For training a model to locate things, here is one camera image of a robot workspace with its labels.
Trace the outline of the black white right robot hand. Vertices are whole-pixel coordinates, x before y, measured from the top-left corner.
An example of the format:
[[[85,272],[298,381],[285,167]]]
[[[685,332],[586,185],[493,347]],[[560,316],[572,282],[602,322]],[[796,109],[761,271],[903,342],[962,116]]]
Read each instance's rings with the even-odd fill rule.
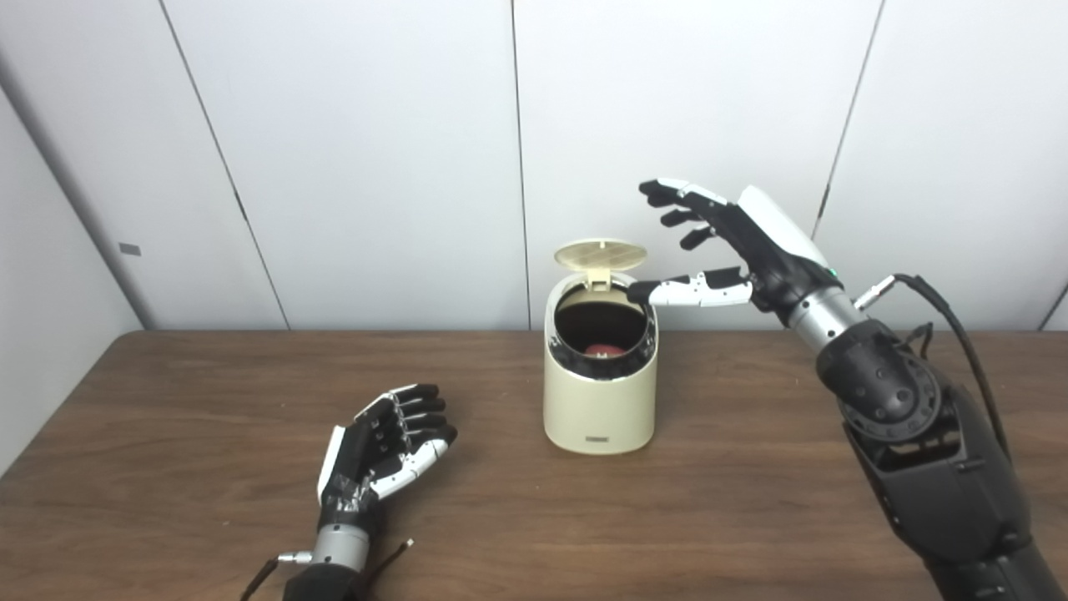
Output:
[[[717,237],[745,266],[638,281],[627,289],[630,303],[698,307],[751,303],[787,325],[794,309],[810,295],[843,289],[824,255],[759,188],[747,187],[738,200],[728,201],[694,183],[659,178],[641,183],[638,191],[653,208],[670,208],[661,217],[664,227],[702,222],[680,240],[684,250],[695,250]]]

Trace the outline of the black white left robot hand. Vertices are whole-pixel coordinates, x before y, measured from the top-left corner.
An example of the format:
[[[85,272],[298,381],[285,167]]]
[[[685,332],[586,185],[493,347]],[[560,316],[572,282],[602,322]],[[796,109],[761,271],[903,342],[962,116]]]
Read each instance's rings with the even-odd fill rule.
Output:
[[[317,480],[317,528],[370,529],[386,499],[438,462],[457,438],[434,384],[382,392],[346,426],[333,427]]]

